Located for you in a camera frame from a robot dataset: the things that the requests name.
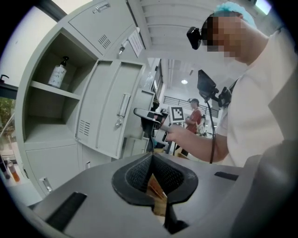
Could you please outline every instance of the orange bottle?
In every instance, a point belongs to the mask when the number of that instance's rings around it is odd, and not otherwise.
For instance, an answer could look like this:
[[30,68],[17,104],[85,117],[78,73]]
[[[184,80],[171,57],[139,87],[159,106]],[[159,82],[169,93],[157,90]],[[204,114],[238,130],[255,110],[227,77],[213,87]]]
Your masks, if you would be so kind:
[[11,172],[11,174],[12,174],[14,180],[15,180],[16,182],[19,182],[20,177],[18,176],[18,174],[17,174],[17,172],[16,172],[16,170],[15,170],[15,168],[14,168],[14,164],[10,161],[10,159],[7,160],[7,166],[8,166],[8,168],[9,168],[9,170],[10,170],[10,172]]

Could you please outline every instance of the white t-shirt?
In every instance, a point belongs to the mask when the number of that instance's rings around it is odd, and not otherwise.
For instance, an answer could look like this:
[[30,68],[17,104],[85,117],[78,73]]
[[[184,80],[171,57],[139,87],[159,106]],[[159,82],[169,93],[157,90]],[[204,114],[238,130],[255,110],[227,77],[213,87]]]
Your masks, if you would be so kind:
[[259,57],[234,87],[217,133],[227,136],[229,159],[243,167],[247,158],[263,154],[284,137],[268,104],[285,85],[298,63],[294,44],[285,29],[276,31]]

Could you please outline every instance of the open shelf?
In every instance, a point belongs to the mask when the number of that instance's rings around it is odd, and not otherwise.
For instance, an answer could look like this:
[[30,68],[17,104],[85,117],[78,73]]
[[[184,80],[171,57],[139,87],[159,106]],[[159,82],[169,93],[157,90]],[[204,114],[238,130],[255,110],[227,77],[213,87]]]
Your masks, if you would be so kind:
[[[63,61],[63,56],[69,57],[65,67],[67,72],[60,89],[57,89],[49,86],[48,81],[55,66]],[[96,60],[95,56],[90,56],[90,54],[86,53],[80,46],[60,33],[43,54],[33,74],[30,85],[66,97],[80,99],[78,97],[80,97],[83,92],[83,88]]]
[[73,145],[79,100],[30,87],[25,102],[25,149]]

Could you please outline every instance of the man in white t-shirt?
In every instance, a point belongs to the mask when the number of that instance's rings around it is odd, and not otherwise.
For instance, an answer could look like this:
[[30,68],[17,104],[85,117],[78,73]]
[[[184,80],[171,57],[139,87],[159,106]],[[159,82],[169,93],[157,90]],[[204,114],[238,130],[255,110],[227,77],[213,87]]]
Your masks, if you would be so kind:
[[[206,20],[201,32],[208,51],[224,51],[248,66],[235,84],[231,103],[223,110],[216,134],[213,161],[227,157],[230,165],[235,166],[244,166],[250,156],[263,154],[270,146],[283,141],[268,104],[298,63],[294,44],[284,28],[267,37],[256,29],[252,17],[243,9],[239,5],[221,5]],[[210,160],[211,139],[171,126],[167,140],[175,141],[201,160]]]

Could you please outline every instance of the paper sheet on locker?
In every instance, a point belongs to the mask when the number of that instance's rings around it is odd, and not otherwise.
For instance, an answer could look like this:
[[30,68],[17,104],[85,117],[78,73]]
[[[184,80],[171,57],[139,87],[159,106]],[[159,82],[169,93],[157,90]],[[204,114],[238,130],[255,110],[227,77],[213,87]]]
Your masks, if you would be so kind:
[[144,47],[137,30],[134,30],[134,32],[129,36],[129,42],[134,49],[136,56],[139,57]]

